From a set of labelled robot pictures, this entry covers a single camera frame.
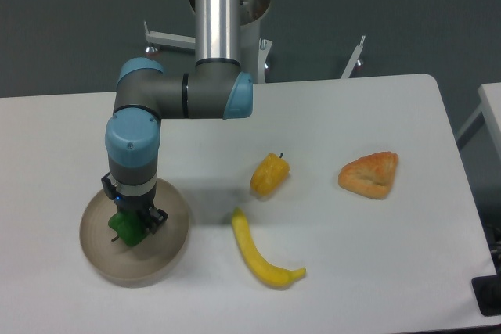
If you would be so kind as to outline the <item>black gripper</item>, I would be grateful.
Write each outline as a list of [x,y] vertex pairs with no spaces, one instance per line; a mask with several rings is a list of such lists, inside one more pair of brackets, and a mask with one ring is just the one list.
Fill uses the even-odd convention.
[[103,192],[112,199],[118,210],[136,213],[142,222],[145,232],[155,234],[168,219],[168,214],[153,205],[156,189],[151,189],[140,196],[124,196],[117,194],[116,186],[111,181],[110,173],[101,178]]

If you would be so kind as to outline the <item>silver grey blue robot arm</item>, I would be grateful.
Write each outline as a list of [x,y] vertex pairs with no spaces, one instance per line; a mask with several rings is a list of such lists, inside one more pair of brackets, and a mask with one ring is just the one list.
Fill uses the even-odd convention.
[[105,132],[106,196],[145,233],[168,219],[154,206],[163,119],[238,119],[253,109],[253,81],[240,64],[240,0],[195,0],[195,71],[164,76],[147,58],[127,61]]

